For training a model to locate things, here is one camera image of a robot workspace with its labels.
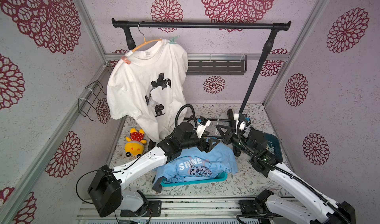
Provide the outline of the white t-shirt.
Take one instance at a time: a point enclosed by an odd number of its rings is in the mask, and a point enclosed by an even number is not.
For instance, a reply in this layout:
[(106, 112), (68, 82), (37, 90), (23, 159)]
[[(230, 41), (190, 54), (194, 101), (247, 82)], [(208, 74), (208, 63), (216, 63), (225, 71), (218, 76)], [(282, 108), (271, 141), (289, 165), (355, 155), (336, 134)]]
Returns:
[(163, 39), (151, 48), (124, 55), (108, 80), (106, 99), (112, 119), (132, 117), (146, 135), (158, 143), (182, 122), (186, 111), (183, 84), (188, 70), (188, 54), (179, 44)]

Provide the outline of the mint green clothespin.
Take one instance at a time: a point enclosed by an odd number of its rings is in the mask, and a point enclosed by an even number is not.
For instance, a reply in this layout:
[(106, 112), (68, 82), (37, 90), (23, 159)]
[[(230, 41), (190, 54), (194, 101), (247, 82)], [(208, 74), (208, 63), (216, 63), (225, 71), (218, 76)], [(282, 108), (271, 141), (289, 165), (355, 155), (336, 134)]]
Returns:
[(168, 43), (169, 44), (178, 44), (177, 40), (180, 38), (180, 36), (175, 36), (175, 37), (172, 37), (168, 40)]

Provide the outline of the pink clothespin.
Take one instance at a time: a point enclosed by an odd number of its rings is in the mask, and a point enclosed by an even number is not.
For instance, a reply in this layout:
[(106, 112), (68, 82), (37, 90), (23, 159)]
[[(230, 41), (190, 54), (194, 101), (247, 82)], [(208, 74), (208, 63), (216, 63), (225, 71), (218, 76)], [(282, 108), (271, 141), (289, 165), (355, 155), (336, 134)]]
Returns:
[(130, 65), (131, 64), (131, 61), (129, 61), (129, 59), (125, 56), (122, 56), (121, 57), (121, 60), (123, 60), (126, 64)]

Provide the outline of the wooden hanger with metal hook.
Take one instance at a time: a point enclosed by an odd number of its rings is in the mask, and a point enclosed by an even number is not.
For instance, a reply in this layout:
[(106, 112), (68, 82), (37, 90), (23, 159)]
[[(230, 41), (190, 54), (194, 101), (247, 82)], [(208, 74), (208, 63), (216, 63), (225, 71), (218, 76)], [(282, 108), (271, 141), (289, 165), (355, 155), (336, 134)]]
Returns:
[(141, 49), (142, 47), (148, 45), (148, 44), (151, 44), (151, 43), (155, 43), (155, 42), (160, 42), (162, 41), (162, 39), (153, 39), (153, 40), (149, 40), (147, 41), (146, 40), (146, 37), (145, 37), (145, 34), (140, 30), (140, 25), (143, 23), (144, 21), (140, 21), (139, 24), (138, 24), (138, 31), (142, 34), (143, 36), (143, 43), (136, 46), (135, 48), (132, 49), (132, 52), (136, 52), (137, 50)]

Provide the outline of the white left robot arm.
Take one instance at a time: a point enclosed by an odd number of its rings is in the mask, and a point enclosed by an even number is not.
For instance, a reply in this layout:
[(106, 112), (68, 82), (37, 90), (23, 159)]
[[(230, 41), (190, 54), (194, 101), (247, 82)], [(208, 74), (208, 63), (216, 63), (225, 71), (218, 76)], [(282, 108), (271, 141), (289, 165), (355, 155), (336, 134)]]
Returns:
[(210, 152), (218, 139), (198, 135), (193, 125), (182, 122), (164, 140), (141, 157), (117, 167), (104, 165), (97, 170), (89, 188), (88, 194), (101, 218), (104, 218), (119, 207), (132, 212), (144, 212), (147, 199), (140, 191), (126, 192), (125, 188), (142, 175), (178, 158), (182, 151), (195, 147), (202, 152)]

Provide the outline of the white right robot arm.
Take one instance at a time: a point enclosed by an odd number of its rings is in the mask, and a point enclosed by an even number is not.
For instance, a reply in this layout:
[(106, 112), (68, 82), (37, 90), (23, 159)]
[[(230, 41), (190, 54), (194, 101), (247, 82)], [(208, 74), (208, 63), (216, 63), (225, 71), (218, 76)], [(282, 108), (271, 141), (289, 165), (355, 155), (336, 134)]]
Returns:
[(258, 219), (268, 224), (270, 219), (286, 218), (295, 224), (355, 224), (356, 213), (347, 202), (337, 203), (323, 195), (299, 176), (282, 159), (281, 147), (276, 136), (250, 128), (245, 137), (233, 127), (218, 125), (223, 143), (232, 144), (250, 156), (254, 170), (285, 188), (301, 205), (264, 190), (254, 199), (239, 201), (243, 218)]

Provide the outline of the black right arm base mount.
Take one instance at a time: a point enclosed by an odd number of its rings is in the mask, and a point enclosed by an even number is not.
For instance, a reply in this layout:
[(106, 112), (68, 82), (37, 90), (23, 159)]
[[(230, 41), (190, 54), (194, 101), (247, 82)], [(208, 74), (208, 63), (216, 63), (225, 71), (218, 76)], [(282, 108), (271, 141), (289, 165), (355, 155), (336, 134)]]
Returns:
[(238, 204), (241, 214), (253, 218), (275, 216), (276, 214), (272, 213), (266, 205), (266, 201), (271, 195), (274, 195), (274, 192), (264, 190), (253, 199), (240, 200)]

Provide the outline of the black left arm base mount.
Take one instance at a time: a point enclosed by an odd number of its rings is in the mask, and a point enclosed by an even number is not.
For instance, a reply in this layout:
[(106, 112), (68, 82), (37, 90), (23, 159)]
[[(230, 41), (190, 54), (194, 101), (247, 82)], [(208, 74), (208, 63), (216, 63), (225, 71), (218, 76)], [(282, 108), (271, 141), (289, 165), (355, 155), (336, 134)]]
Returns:
[(140, 190), (123, 193), (120, 217), (160, 217), (162, 201), (149, 201)]

